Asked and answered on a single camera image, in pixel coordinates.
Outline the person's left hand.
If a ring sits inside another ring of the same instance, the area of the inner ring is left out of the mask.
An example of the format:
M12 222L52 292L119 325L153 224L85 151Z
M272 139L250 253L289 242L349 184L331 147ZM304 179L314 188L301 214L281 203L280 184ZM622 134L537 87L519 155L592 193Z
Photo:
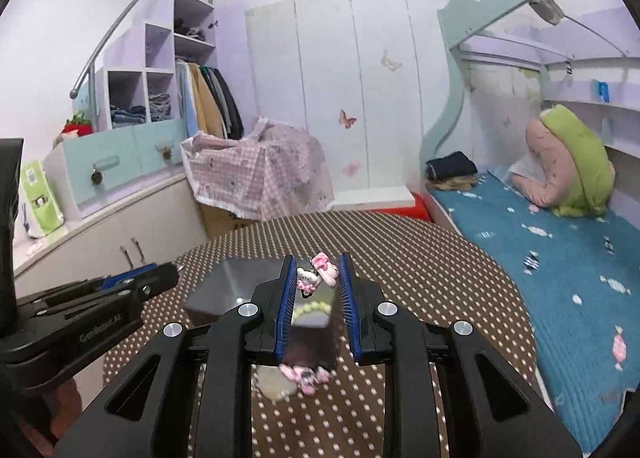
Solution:
M62 438L82 413L81 395L76 381L70 379L59 386L54 393L47 395L46 407L50 409L49 436L38 430L23 416L18 418L18 426L29 443L35 447L39 457L53 455L53 441Z

